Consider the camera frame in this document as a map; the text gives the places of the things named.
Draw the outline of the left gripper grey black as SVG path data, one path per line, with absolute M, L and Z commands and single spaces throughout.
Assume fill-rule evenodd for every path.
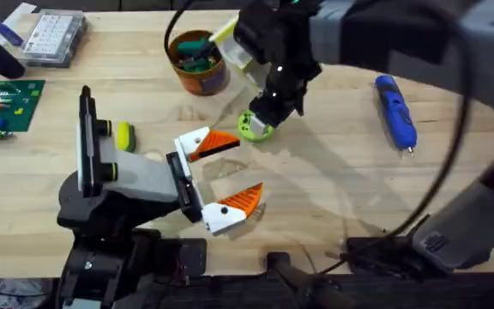
M 191 222 L 201 219 L 213 235 L 246 221 L 257 209 L 263 194 L 263 182 L 252 185 L 219 201 L 202 201 L 194 182 L 188 162 L 235 148 L 240 139 L 231 133 L 212 130 L 209 127 L 193 130 L 175 139 L 176 150 L 166 154 L 162 161 L 149 159 L 117 149 L 111 138 L 100 143 L 103 163 L 114 163 L 110 175 L 115 180 L 102 187 L 115 191 L 137 202 L 148 203 L 150 209 L 157 203 L 160 208 L 171 203 Z

